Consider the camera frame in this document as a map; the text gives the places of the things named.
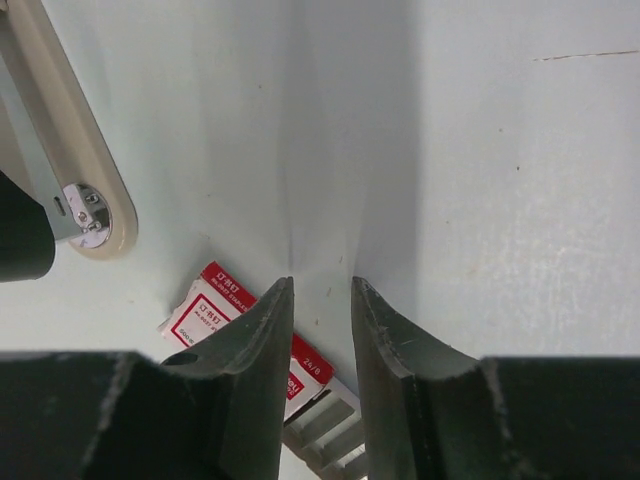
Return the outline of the red white staple box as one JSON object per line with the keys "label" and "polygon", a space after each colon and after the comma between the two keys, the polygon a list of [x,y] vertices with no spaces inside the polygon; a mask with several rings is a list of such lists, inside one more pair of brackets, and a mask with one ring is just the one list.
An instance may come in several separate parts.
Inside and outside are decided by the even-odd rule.
{"label": "red white staple box", "polygon": [[[191,283],[158,332],[181,351],[221,330],[256,302],[250,291],[213,261]],[[283,443],[319,479],[368,477],[359,399],[297,333],[291,348]]]}

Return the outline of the beige black stapler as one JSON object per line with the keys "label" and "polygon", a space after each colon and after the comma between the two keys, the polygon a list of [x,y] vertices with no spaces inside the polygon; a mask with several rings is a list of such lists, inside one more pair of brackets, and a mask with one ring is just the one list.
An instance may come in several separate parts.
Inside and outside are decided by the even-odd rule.
{"label": "beige black stapler", "polygon": [[135,245],[138,219],[40,1],[1,4],[1,280],[45,276],[70,245],[97,261]]}

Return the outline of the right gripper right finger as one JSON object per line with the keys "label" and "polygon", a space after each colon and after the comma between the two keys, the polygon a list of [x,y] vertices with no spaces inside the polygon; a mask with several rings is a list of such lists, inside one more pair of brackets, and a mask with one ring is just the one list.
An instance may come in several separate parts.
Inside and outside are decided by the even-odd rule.
{"label": "right gripper right finger", "polygon": [[351,323],[373,479],[635,479],[635,357],[472,358],[365,279]]}

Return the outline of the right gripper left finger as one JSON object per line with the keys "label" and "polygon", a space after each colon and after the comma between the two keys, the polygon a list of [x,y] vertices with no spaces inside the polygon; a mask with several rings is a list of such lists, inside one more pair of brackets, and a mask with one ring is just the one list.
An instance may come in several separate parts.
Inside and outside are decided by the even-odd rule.
{"label": "right gripper left finger", "polygon": [[126,351],[5,352],[5,479],[274,479],[294,283],[162,363]]}

